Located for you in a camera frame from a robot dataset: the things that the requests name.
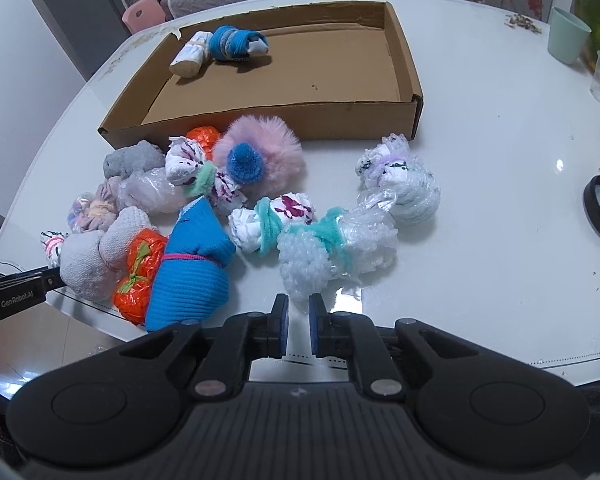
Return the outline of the white green-print pink-band bundle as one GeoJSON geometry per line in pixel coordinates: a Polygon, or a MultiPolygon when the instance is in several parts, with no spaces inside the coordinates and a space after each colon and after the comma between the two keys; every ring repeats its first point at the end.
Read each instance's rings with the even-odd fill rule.
{"type": "Polygon", "coordinates": [[[60,267],[60,255],[67,237],[68,234],[64,232],[42,231],[40,233],[40,242],[50,269],[60,267]]]}

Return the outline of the bubble wrap teal-tied bundle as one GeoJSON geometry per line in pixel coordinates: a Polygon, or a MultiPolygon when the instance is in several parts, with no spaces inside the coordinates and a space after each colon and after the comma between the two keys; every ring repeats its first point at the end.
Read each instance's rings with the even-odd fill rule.
{"type": "Polygon", "coordinates": [[[331,281],[388,268],[396,258],[398,229],[373,206],[335,207],[311,224],[291,224],[277,240],[279,274],[289,298],[303,302],[331,281]]]}

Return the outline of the large blue sock bundle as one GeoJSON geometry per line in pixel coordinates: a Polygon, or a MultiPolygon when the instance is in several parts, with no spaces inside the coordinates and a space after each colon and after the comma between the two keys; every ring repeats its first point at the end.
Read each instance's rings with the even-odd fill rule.
{"type": "Polygon", "coordinates": [[[230,298],[226,268],[235,252],[206,198],[183,208],[152,282],[146,330],[211,318],[230,298]]]}

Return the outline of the lilac grey sock bundle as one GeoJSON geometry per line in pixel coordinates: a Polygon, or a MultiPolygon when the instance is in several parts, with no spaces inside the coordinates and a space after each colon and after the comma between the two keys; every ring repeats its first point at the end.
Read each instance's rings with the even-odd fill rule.
{"type": "Polygon", "coordinates": [[[142,229],[152,229],[148,214],[131,206],[122,209],[106,232],[71,234],[61,249],[61,279],[83,299],[108,301],[125,272],[132,240],[142,229]]]}

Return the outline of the clear bag multicolour yarn bundle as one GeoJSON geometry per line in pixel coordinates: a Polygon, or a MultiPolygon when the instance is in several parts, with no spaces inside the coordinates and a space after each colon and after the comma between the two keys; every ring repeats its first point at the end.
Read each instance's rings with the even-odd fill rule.
{"type": "Polygon", "coordinates": [[[106,232],[118,218],[117,185],[101,183],[95,193],[76,198],[68,213],[68,226],[73,233],[106,232]]]}

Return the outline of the orange plastic bundle green tie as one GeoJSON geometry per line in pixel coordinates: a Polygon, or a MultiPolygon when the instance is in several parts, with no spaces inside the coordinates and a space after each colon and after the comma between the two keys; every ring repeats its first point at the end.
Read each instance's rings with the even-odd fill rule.
{"type": "Polygon", "coordinates": [[[134,325],[145,323],[152,283],[167,241],[157,231],[142,229],[130,244],[126,256],[126,274],[117,282],[112,304],[122,318],[134,325]]]}

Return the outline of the bubble wrap purple-tied bundle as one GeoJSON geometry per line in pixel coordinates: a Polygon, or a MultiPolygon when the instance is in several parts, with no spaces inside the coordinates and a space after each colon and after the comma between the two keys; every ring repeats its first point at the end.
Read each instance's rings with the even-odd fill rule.
{"type": "Polygon", "coordinates": [[[430,220],[441,200],[440,186],[432,172],[410,148],[402,133],[383,136],[355,164],[364,200],[388,202],[393,219],[404,224],[430,220]]]}

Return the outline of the pink fluffy pompom bundle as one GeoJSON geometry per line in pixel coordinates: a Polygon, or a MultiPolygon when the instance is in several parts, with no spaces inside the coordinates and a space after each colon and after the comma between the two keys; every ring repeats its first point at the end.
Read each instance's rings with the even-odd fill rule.
{"type": "Polygon", "coordinates": [[[250,200],[284,192],[306,166],[300,141],[277,116],[238,117],[212,155],[250,200]]]}

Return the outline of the white butterfly teal-band bundle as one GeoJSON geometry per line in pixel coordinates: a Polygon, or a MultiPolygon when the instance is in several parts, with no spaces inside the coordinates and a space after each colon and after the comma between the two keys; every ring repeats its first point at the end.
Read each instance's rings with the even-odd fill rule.
{"type": "Polygon", "coordinates": [[[230,213],[230,240],[242,252],[266,256],[277,247],[286,226],[311,224],[314,219],[315,209],[306,193],[262,197],[251,209],[237,208],[230,213]]]}

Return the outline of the clear plastic lilac bundle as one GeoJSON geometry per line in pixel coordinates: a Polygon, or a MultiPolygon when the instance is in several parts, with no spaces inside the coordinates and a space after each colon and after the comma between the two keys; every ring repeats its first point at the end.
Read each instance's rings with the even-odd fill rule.
{"type": "Polygon", "coordinates": [[[166,177],[166,168],[133,172],[118,187],[120,206],[137,207],[146,214],[174,214],[187,203],[183,189],[166,177]]]}

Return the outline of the white purple print bundle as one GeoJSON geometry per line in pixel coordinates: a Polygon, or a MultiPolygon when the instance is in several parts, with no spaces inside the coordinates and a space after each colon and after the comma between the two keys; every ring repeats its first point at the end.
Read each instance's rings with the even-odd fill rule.
{"type": "Polygon", "coordinates": [[[190,200],[205,197],[217,214],[228,216],[247,197],[228,173],[208,159],[202,146],[186,136],[171,136],[166,152],[166,178],[190,200]]]}

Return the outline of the orange plastic bundle top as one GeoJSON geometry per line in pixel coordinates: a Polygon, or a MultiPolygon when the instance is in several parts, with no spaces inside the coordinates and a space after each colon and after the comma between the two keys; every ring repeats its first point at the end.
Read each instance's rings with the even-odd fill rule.
{"type": "Polygon", "coordinates": [[[222,138],[222,133],[217,128],[202,126],[190,129],[186,133],[186,138],[196,141],[204,150],[206,157],[212,159],[214,146],[222,138]]]}

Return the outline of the pink plastic stool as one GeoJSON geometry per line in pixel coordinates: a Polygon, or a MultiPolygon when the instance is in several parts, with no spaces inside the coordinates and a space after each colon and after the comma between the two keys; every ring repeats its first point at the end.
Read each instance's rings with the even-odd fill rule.
{"type": "Polygon", "coordinates": [[[122,23],[132,35],[165,21],[166,12],[158,0],[138,0],[126,8],[122,14],[122,23]]]}

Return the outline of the pile of seed shells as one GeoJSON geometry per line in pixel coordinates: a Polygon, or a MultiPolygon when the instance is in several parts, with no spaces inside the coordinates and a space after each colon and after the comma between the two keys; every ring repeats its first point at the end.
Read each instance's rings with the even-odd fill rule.
{"type": "Polygon", "coordinates": [[[505,25],[511,29],[520,28],[528,30],[528,32],[532,32],[535,35],[541,35],[543,32],[543,29],[532,18],[528,18],[528,16],[520,13],[506,15],[505,25]]]}

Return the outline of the mint green cup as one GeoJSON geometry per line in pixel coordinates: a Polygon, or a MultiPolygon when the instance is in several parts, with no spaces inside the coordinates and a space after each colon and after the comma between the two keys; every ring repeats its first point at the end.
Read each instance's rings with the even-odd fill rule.
{"type": "Polygon", "coordinates": [[[550,24],[547,40],[548,53],[566,65],[576,62],[588,36],[591,35],[591,27],[580,18],[557,6],[553,6],[550,10],[548,24],[550,24]]]}

